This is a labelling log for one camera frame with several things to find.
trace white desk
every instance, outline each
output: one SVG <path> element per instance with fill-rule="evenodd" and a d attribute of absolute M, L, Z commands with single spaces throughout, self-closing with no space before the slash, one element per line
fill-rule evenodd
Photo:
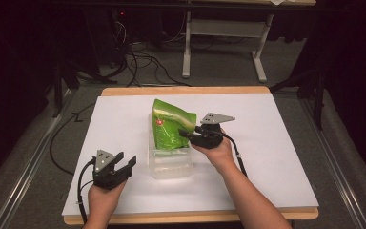
<path fill-rule="evenodd" d="M 82 167 L 98 149 L 124 151 L 120 167 L 137 156 L 111 223 L 166 223 L 239 220 L 222 178 L 201 153 L 193 150 L 190 177 L 157 180 L 147 167 L 148 114 L 159 98 L 199 120 L 208 112 L 231 115 L 221 124 L 242 154 L 249 179 L 287 219 L 318 215 L 314 192 L 269 90 L 265 87 L 106 89 L 98 97 L 78 160 L 63 216 L 82 224 L 76 185 Z M 92 180 L 90 169 L 83 182 Z M 83 190 L 85 205 L 87 192 Z"/>
<path fill-rule="evenodd" d="M 281 2 L 281 0 L 200 0 L 200 2 L 223 2 L 223 3 L 241 3 L 241 4 L 263 4 L 272 5 L 272 2 Z M 291 6 L 314 6 L 316 0 L 283 0 L 282 5 Z M 273 22 L 273 15 L 269 14 L 265 21 L 261 22 L 243 22 L 226 20 L 204 20 L 192 19 L 192 14 L 186 13 L 186 46 L 183 55 L 183 73 L 184 78 L 190 77 L 191 63 L 191 35 L 215 35 L 215 36 L 236 36 L 236 37 L 256 37 L 259 38 L 258 46 L 252 51 L 252 60 L 257 72 L 259 82 L 267 82 L 260 56 L 269 34 L 270 26 Z"/>

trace white paper sheet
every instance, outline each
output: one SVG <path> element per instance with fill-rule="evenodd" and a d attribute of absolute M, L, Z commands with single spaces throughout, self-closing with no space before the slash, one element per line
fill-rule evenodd
<path fill-rule="evenodd" d="M 318 203 L 271 94 L 128 95 L 98 97 L 63 215 L 80 215 L 76 185 L 83 166 L 101 149 L 124 152 L 119 167 L 137 156 L 133 176 L 120 198 L 118 214 L 232 210 L 222 178 L 193 149 L 190 177 L 158 180 L 147 167 L 148 114 L 159 98 L 197 114 L 197 125 L 208 112 L 235 117 L 222 123 L 242 155 L 249 179 L 276 207 L 316 207 Z M 92 167 L 83 182 L 92 180 Z M 87 192 L 83 197 L 88 206 Z"/>

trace transparent plastic box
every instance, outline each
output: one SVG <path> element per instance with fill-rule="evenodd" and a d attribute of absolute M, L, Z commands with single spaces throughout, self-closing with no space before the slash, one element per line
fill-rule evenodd
<path fill-rule="evenodd" d="M 149 118 L 148 167 L 157 179 L 188 177 L 193 173 L 190 147 L 174 150 L 158 150 L 153 138 L 153 115 Z"/>

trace person's arm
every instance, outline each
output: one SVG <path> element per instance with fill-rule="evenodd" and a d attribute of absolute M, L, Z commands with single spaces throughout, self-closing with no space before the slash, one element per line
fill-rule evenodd
<path fill-rule="evenodd" d="M 193 144 L 192 146 L 206 155 L 222 175 L 236 212 L 245 228 L 291 228 L 273 204 L 236 167 L 228 138 L 224 137 L 222 143 L 211 150 Z"/>
<path fill-rule="evenodd" d="M 83 227 L 84 229 L 101 229 L 107 228 L 112 213 L 118 204 L 118 199 L 126 185 L 126 181 L 117 187 L 109 190 L 99 188 L 92 185 L 89 193 L 89 216 L 88 221 Z"/>

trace green bag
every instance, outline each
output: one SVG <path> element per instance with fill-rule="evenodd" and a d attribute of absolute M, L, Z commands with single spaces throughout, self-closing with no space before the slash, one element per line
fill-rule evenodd
<path fill-rule="evenodd" d="M 193 133 L 197 115 L 187 113 L 156 99 L 152 107 L 153 139 L 157 150 L 172 150 L 189 146 L 189 140 L 179 135 L 179 129 Z"/>

